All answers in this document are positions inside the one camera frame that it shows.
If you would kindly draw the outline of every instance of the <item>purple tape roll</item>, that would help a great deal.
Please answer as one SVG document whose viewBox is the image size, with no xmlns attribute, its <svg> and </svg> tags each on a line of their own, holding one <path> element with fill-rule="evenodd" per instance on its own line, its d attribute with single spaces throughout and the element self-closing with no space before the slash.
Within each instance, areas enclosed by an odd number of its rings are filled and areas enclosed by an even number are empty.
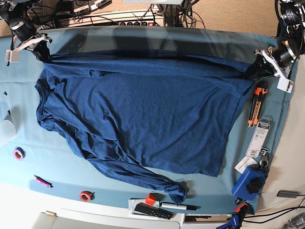
<svg viewBox="0 0 305 229">
<path fill-rule="evenodd" d="M 14 156 L 17 160 L 21 161 L 25 156 L 23 149 L 21 149 L 20 147 L 17 147 L 14 150 Z"/>
</svg>

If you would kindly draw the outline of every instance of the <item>blue long-sleeve shirt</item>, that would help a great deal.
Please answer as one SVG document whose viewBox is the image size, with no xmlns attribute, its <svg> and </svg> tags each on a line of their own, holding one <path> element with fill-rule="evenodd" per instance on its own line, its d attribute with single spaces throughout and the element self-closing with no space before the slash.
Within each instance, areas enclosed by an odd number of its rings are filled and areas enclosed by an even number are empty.
<svg viewBox="0 0 305 229">
<path fill-rule="evenodd" d="M 216 177 L 253 84 L 248 64 L 202 58 L 55 55 L 35 86 L 38 123 L 105 176 L 164 190 L 179 205 L 185 190 L 144 167 Z"/>
</svg>

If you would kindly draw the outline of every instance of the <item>orange box cutter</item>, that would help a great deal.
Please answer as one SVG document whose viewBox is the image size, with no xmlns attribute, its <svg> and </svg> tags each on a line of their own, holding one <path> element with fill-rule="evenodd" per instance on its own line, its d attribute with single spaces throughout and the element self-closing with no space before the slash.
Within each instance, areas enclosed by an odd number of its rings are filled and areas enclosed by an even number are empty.
<svg viewBox="0 0 305 229">
<path fill-rule="evenodd" d="M 254 127 L 259 120 L 259 114 L 261 112 L 261 108 L 263 105 L 263 101 L 265 100 L 267 91 L 267 82 L 262 81 L 257 84 L 256 90 L 254 91 L 251 112 L 248 120 L 249 128 Z"/>
</svg>

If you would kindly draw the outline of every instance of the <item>red cube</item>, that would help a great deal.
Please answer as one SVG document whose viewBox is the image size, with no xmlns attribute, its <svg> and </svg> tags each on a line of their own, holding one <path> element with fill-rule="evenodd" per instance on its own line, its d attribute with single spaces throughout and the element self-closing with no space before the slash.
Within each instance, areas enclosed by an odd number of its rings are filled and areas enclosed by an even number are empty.
<svg viewBox="0 0 305 229">
<path fill-rule="evenodd" d="M 148 196 L 145 199 L 145 203 L 152 206 L 157 201 L 157 197 L 154 194 L 148 194 Z"/>
</svg>

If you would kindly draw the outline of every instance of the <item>remote control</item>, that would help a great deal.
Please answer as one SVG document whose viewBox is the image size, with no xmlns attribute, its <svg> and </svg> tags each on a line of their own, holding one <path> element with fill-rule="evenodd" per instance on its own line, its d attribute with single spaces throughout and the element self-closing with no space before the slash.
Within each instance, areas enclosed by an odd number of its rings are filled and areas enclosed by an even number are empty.
<svg viewBox="0 0 305 229">
<path fill-rule="evenodd" d="M 151 207 L 144 203 L 137 204 L 134 210 L 150 216 L 156 216 L 158 218 L 163 218 L 163 219 L 170 219 L 171 217 L 173 217 L 173 213 L 169 211 L 165 211 L 160 208 Z"/>
</svg>

